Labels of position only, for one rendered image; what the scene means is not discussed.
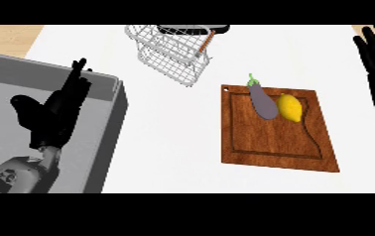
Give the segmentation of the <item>grey sink basin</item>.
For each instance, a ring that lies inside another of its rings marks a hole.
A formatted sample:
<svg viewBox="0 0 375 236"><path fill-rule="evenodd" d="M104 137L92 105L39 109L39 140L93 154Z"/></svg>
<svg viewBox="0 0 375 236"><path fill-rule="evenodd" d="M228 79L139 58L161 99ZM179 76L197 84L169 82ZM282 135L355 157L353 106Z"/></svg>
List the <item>grey sink basin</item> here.
<svg viewBox="0 0 375 236"><path fill-rule="evenodd" d="M0 164L15 157L34 157L31 134L19 126L11 98L18 94L45 102L62 88L73 69L0 55ZM92 83L71 141L64 146L61 174L52 193L99 193L127 110L123 81L112 75L84 70Z"/></svg>

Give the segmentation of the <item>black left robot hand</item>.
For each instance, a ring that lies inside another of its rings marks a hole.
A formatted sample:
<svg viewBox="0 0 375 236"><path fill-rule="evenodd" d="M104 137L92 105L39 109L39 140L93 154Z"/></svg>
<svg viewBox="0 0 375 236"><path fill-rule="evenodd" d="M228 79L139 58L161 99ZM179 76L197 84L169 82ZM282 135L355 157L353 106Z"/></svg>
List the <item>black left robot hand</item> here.
<svg viewBox="0 0 375 236"><path fill-rule="evenodd" d="M93 83L81 77L86 59L73 62L73 71L65 84L45 103L31 96L19 94L11 98L19 125L31 131L30 148L62 148L73 137L81 107Z"/></svg>

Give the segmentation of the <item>black flat appliance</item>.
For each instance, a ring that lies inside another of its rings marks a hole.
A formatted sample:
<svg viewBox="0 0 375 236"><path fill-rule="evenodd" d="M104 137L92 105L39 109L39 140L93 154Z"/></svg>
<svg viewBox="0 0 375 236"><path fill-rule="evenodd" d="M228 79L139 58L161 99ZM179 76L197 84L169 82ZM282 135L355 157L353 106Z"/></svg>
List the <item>black flat appliance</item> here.
<svg viewBox="0 0 375 236"><path fill-rule="evenodd" d="M169 35L210 35L225 34L231 26L229 25L158 25L158 31Z"/></svg>

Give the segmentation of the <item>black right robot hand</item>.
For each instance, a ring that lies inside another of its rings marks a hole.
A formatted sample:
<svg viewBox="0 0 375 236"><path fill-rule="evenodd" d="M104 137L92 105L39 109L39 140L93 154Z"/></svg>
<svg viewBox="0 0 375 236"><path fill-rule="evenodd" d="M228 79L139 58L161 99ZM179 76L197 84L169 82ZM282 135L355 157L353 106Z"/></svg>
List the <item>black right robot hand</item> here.
<svg viewBox="0 0 375 236"><path fill-rule="evenodd" d="M353 42L358 47L362 63L368 72L368 83L372 103L375 105L375 32L369 26L362 28L363 36L355 36Z"/></svg>

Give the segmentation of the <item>purple eggplant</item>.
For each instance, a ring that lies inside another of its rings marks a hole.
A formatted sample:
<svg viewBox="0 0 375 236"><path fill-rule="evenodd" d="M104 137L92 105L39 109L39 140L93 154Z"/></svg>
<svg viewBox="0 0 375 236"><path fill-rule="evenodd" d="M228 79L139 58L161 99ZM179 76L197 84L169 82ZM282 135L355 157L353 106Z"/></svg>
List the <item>purple eggplant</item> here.
<svg viewBox="0 0 375 236"><path fill-rule="evenodd" d="M260 81L254 79L253 76L250 76L248 89L253 98L253 105L259 115L266 120L275 119L279 115L276 103L266 94L263 87L260 85Z"/></svg>

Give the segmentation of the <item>yellow lemon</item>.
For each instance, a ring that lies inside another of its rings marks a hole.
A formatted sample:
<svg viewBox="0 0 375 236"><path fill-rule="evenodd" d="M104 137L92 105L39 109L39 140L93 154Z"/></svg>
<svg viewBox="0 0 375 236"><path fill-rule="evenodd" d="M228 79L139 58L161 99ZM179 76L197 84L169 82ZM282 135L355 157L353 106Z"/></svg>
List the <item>yellow lemon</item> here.
<svg viewBox="0 0 375 236"><path fill-rule="evenodd" d="M300 122L301 121L301 104L297 100L297 98L290 95L290 94L282 94L279 101L278 101L278 107L279 107L279 112L281 116L293 121L293 122Z"/></svg>

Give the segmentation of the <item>brown wooden cutting board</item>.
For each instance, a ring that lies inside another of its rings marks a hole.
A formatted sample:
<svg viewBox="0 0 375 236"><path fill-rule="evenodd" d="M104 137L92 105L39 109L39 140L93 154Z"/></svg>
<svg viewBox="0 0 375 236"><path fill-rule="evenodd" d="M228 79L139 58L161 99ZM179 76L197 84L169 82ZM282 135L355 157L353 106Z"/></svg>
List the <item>brown wooden cutting board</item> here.
<svg viewBox="0 0 375 236"><path fill-rule="evenodd" d="M244 85L222 85L222 162L236 165L338 173L338 162L315 90L265 88L273 101L291 94L301 121L259 115Z"/></svg>

